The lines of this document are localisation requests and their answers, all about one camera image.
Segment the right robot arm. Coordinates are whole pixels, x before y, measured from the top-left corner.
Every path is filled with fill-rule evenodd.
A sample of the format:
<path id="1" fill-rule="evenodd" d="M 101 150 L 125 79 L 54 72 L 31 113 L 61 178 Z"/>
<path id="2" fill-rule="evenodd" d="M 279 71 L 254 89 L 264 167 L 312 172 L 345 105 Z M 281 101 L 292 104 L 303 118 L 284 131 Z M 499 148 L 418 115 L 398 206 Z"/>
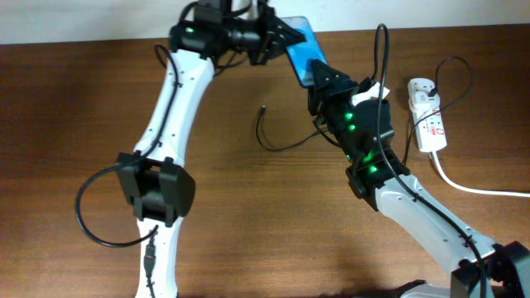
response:
<path id="1" fill-rule="evenodd" d="M 335 137 L 350 165 L 354 195 L 407 231 L 451 278 L 452 297 L 527 297 L 529 251 L 501 245 L 459 219 L 431 196 L 394 154 L 387 90 L 353 81 L 312 60 L 310 111 Z"/>

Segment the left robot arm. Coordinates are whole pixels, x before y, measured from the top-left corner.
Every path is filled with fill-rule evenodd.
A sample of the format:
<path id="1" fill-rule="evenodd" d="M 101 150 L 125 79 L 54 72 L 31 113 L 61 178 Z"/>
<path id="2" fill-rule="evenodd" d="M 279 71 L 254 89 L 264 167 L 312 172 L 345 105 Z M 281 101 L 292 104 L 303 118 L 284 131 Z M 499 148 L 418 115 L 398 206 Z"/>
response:
<path id="1" fill-rule="evenodd" d="M 235 11 L 230 1 L 196 1 L 170 29 L 166 74 L 145 132 L 131 154 L 118 155 L 117 176 L 141 237 L 137 297 L 176 297 L 177 240 L 196 184 L 185 170 L 186 146 L 219 59 L 246 53 L 265 65 L 305 41 L 265 1 Z"/>

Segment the blue Samsung Galaxy smartphone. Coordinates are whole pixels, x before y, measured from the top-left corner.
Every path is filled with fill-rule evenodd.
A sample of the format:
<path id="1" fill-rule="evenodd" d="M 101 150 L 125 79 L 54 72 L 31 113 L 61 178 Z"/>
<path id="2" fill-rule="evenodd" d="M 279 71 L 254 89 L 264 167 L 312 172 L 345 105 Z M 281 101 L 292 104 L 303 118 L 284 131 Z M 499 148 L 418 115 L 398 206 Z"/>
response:
<path id="1" fill-rule="evenodd" d="M 306 38 L 304 42 L 287 47 L 287 55 L 301 87 L 309 89 L 314 85 L 311 62 L 319 60 L 327 64 L 325 55 L 306 17 L 282 17 L 281 20 Z"/>

